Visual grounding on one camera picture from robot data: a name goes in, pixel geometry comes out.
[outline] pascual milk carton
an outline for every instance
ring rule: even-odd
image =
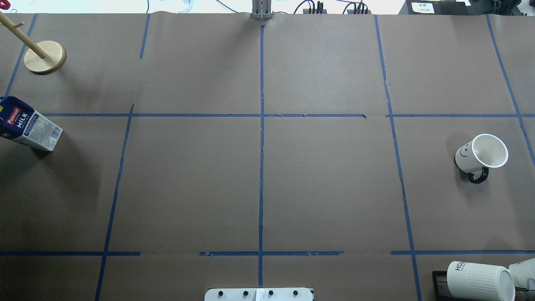
[[[0,97],[0,136],[51,152],[62,132],[24,101],[14,96]]]

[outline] white mug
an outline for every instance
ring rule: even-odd
[[[502,167],[508,158],[507,146],[491,134],[477,135],[455,153],[455,163],[468,174],[469,181],[474,184],[486,180],[488,169]],[[478,171],[481,171],[481,176],[475,179],[474,174]]]
[[[481,301],[513,301],[515,284],[508,269],[500,266],[453,261],[446,274],[455,298]]]
[[[509,266],[515,286],[528,300],[535,300],[535,258]]]

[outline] smiley face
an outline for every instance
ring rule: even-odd
[[[467,157],[468,155],[463,155],[463,152],[466,154],[466,152],[468,151],[468,145],[465,145],[464,147],[461,147],[461,149],[459,150],[459,154],[461,154],[461,157]]]

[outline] blue tape line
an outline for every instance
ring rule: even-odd
[[[129,114],[115,113],[46,113],[45,117],[128,117]],[[261,114],[210,114],[210,113],[135,113],[132,117],[261,117]],[[367,118],[364,114],[264,114],[267,118]],[[400,117],[452,117],[452,118],[517,118],[514,114],[392,114],[394,118]],[[524,114],[522,118],[534,118],[535,114]]]
[[[200,257],[208,256],[258,256],[256,251],[234,251],[234,252],[199,252]]]
[[[379,19],[377,18],[377,15],[374,15],[375,17],[375,28],[377,31],[377,42],[379,45],[379,55],[381,58],[381,67],[383,69],[383,81],[385,84],[385,93],[386,98],[388,100],[388,113],[390,116],[390,127],[392,128],[392,138],[394,139],[394,150],[396,153],[396,161],[398,163],[398,174],[401,181],[401,190],[403,192],[403,205],[405,207],[405,221],[407,224],[407,234],[409,236],[409,246],[411,251],[411,259],[412,259],[412,271],[414,273],[414,283],[416,285],[416,295],[418,297],[418,301],[422,301],[422,292],[420,290],[420,280],[418,276],[418,267],[416,264],[416,254],[414,253],[414,241],[412,239],[412,229],[410,226],[410,216],[409,216],[409,206],[407,205],[407,195],[405,192],[405,182],[403,180],[403,171],[401,169],[401,159],[398,149],[398,138],[396,137],[396,131],[395,131],[395,124],[394,124],[394,117],[393,117],[393,109],[392,109],[392,102],[390,100],[390,93],[388,92],[388,85],[386,83],[386,66],[385,66],[385,57],[383,54],[383,45],[381,43],[381,33],[379,30]]]
[[[130,113],[128,113],[128,122],[126,124],[125,140],[123,141],[123,151],[121,152],[121,160],[119,162],[119,170],[117,172],[117,181],[115,183],[115,192],[113,193],[113,203],[111,204],[110,220],[108,222],[108,230],[106,232],[106,241],[104,242],[104,254],[102,256],[101,270],[98,275],[97,290],[95,293],[95,301],[100,298],[100,290],[102,287],[102,279],[104,278],[104,270],[106,268],[106,256],[108,255],[108,247],[110,245],[111,228],[113,226],[113,217],[115,216],[115,208],[117,205],[117,196],[119,194],[119,183],[121,182],[121,176],[123,175],[123,164],[125,162],[126,143],[128,142],[128,134],[130,133],[130,124],[132,123],[132,112],[134,111],[134,105],[130,107]]]
[[[141,256],[141,252],[108,252],[106,256]]]
[[[263,251],[262,256],[339,256],[343,251]],[[258,256],[256,251],[199,252],[200,257],[210,256]]]
[[[141,52],[139,53],[139,59],[143,59],[145,53],[145,43],[147,42],[147,33],[149,32],[150,14],[147,14],[147,21],[145,21],[145,32],[143,33],[143,43],[141,44]]]
[[[48,113],[43,114],[45,117],[128,117],[129,114],[70,114],[70,113]]]
[[[100,299],[100,290],[102,288],[102,279],[104,279],[104,270],[106,268],[106,256],[102,256],[101,269],[98,273],[97,291],[95,292],[95,301]]]
[[[339,256],[343,251],[271,251],[264,252],[264,256]]]
[[[367,118],[364,114],[265,114],[265,117],[358,117],[358,118]]]
[[[30,24],[30,28],[28,29],[28,36],[32,34],[33,26],[35,25],[35,20],[37,20],[36,13],[34,14],[32,23]],[[24,54],[24,50],[26,50],[26,45],[23,43],[22,48],[20,49],[19,58],[17,58],[17,63],[15,64],[15,68],[13,69],[13,73],[11,74],[11,79],[9,80],[9,84],[7,85],[7,89],[5,90],[5,96],[9,96],[11,86],[13,85],[13,81],[15,81],[15,76],[17,75],[17,70],[19,69],[20,61],[22,60],[22,55]]]
[[[260,114],[190,114],[190,113],[177,113],[177,114],[151,114],[151,113],[137,113],[133,114],[133,117],[260,117]]]
[[[492,30],[491,18],[488,14],[487,14],[487,24],[488,24],[488,31],[491,34],[492,44],[494,45],[494,50],[496,51],[496,56],[498,57],[498,62],[500,63],[500,68],[503,73],[503,78],[505,79],[505,83],[507,85],[507,90],[509,90],[509,95],[511,96],[513,107],[515,107],[516,116],[518,117],[518,122],[520,123],[522,134],[524,134],[524,140],[526,141],[528,152],[530,153],[531,162],[533,163],[533,166],[535,167],[535,156],[533,155],[533,149],[531,148],[530,139],[528,138],[528,134],[526,133],[524,122],[522,121],[520,110],[518,109],[518,104],[516,103],[515,95],[513,94],[513,89],[511,88],[511,83],[509,82],[509,77],[507,76],[507,72],[505,71],[505,67],[503,65],[503,61],[500,55],[500,50],[498,49],[498,44],[496,44],[496,39],[494,38],[494,31]]]
[[[439,250],[415,251],[416,255],[496,255],[496,254],[535,254],[535,250]],[[392,251],[393,256],[411,255],[410,251]]]
[[[514,114],[389,114],[386,117],[516,118]]]
[[[258,287],[264,285],[264,26],[260,26],[260,181],[258,204]]]
[[[6,251],[1,256],[102,256],[103,252],[61,252],[61,251]],[[113,252],[108,256],[141,256],[141,252]]]

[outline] black mug handle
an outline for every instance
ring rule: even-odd
[[[468,173],[468,180],[471,182],[471,183],[474,183],[474,184],[479,184],[479,183],[483,183],[487,177],[488,177],[488,167],[482,167],[481,169],[481,176],[479,176],[479,178],[477,179],[474,179],[474,174],[472,174],[471,172]]]

